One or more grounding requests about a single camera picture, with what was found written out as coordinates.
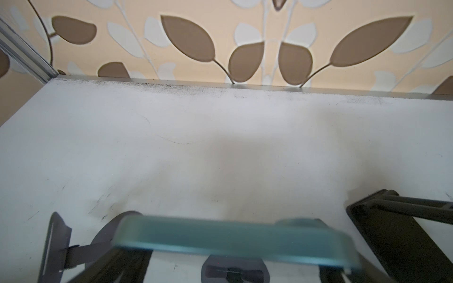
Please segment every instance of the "white surface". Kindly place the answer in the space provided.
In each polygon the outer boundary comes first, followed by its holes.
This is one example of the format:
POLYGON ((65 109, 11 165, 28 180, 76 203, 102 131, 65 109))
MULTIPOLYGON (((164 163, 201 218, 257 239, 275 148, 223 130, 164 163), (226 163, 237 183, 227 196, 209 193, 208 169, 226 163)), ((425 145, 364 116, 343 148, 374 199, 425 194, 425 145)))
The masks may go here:
MULTIPOLYGON (((345 206, 453 197, 452 120, 449 101, 53 79, 0 128, 2 281, 36 282, 53 211, 72 245, 127 210, 320 218, 377 265, 345 206)), ((453 259, 453 226, 421 224, 453 259)))

